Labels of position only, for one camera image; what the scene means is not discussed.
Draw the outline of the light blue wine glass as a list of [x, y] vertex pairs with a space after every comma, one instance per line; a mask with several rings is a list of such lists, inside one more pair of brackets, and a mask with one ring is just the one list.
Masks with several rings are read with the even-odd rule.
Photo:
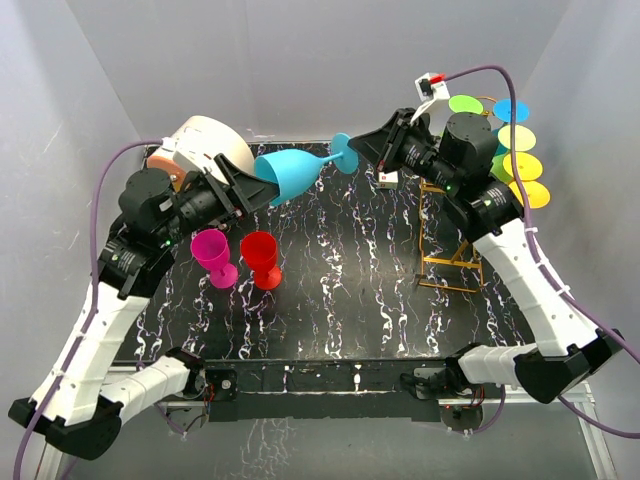
[[258, 156], [254, 163], [256, 176], [279, 187], [279, 195], [270, 205], [279, 206], [305, 193], [329, 164], [344, 174], [354, 173], [359, 157], [348, 145], [349, 140], [345, 133], [336, 134], [331, 140], [330, 154], [325, 157], [300, 149], [284, 149]]

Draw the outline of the red wine glass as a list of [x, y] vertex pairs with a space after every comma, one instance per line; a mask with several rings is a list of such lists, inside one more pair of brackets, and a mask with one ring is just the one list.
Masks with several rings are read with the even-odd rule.
[[282, 281], [282, 272], [277, 265], [278, 246], [268, 232], [256, 231], [248, 234], [240, 245], [241, 256], [253, 271], [254, 284], [262, 290], [273, 290]]

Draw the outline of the magenta wine glass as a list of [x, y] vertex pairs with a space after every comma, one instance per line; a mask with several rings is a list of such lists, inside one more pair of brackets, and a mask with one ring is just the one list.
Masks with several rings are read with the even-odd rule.
[[230, 249], [226, 235], [218, 229], [199, 232], [191, 241], [193, 258], [208, 273], [211, 284], [217, 289], [235, 285], [238, 270], [230, 261]]

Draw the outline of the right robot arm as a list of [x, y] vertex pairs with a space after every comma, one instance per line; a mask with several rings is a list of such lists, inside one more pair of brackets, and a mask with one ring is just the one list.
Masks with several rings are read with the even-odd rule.
[[380, 172], [407, 168], [444, 192], [443, 209], [494, 271], [524, 315], [534, 343], [517, 347], [471, 344], [445, 360], [436, 374], [455, 395], [481, 384], [523, 388], [548, 404], [597, 372], [621, 347], [549, 284], [543, 260], [528, 247], [523, 206], [490, 172], [498, 139], [487, 119], [456, 113], [441, 138], [429, 116], [397, 110], [381, 128], [351, 138], [349, 147]]

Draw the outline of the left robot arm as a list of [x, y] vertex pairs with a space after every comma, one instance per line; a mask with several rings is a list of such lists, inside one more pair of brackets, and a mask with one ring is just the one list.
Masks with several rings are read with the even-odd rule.
[[8, 415], [59, 451], [95, 460], [131, 418], [170, 395], [200, 396], [204, 363], [175, 347], [152, 365], [108, 385], [106, 374], [129, 330], [174, 263], [173, 245], [210, 223], [231, 224], [266, 206], [277, 184], [246, 174], [222, 154], [224, 181], [206, 170], [187, 173], [180, 190], [169, 174], [132, 174], [120, 194], [121, 214], [103, 249], [93, 249], [91, 284], [83, 310], [51, 373]]

